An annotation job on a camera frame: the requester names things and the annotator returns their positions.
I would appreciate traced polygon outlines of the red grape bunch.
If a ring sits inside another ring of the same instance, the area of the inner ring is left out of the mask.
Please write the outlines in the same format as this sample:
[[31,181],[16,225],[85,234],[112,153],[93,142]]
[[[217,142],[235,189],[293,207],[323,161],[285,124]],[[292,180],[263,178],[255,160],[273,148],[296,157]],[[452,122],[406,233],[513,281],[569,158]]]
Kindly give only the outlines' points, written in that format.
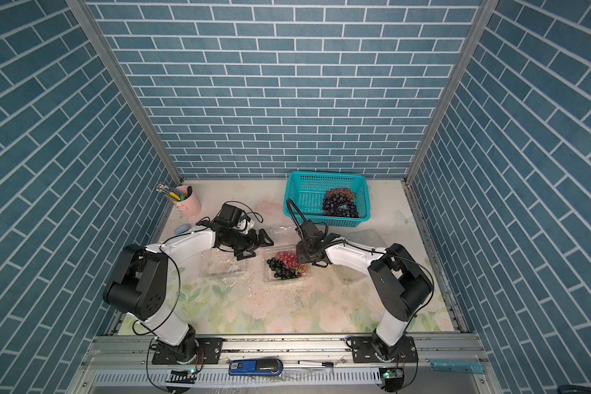
[[302,275],[307,267],[298,262],[296,253],[293,251],[280,251],[275,255],[275,259],[282,263],[287,269],[293,270],[296,274]]

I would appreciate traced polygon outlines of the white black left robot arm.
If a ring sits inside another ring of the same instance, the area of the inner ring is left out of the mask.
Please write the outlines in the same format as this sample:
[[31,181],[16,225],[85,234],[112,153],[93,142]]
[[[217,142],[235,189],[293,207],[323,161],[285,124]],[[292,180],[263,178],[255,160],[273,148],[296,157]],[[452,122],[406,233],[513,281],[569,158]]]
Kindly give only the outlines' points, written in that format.
[[148,246],[125,246],[118,256],[103,291],[103,301],[133,315],[156,339],[156,349],[172,363],[188,364],[197,359],[199,344],[194,328],[176,315],[167,303],[169,266],[197,254],[224,247],[239,259],[255,256],[259,248],[273,246],[264,230],[242,230],[203,220],[189,231]]

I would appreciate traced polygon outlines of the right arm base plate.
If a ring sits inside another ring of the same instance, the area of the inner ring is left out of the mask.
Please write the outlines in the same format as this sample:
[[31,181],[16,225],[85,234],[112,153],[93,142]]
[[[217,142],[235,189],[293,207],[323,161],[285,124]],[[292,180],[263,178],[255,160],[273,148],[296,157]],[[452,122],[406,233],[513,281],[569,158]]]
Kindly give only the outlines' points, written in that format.
[[351,350],[353,362],[364,363],[413,363],[419,360],[414,338],[403,336],[389,346],[375,333],[370,337],[349,337],[346,344]]

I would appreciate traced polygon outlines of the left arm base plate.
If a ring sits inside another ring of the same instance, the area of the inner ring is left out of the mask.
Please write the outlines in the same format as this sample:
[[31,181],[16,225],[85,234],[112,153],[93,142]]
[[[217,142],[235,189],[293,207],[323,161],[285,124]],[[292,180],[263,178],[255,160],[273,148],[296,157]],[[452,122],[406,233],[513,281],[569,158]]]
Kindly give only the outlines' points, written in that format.
[[153,353],[151,362],[157,365],[218,364],[222,349],[222,338],[190,337],[178,346],[156,340],[149,346]]

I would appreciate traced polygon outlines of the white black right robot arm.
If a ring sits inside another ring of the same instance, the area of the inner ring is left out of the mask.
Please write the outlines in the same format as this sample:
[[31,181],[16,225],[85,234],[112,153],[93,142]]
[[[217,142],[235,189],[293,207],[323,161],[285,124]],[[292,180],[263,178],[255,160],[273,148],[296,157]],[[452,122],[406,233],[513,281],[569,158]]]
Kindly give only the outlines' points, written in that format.
[[348,267],[368,275],[384,307],[373,333],[373,349],[384,361],[400,353],[410,321],[428,304],[434,291],[431,273],[418,264],[404,246],[375,248],[356,244],[337,234],[303,236],[296,245],[300,264],[325,268]]

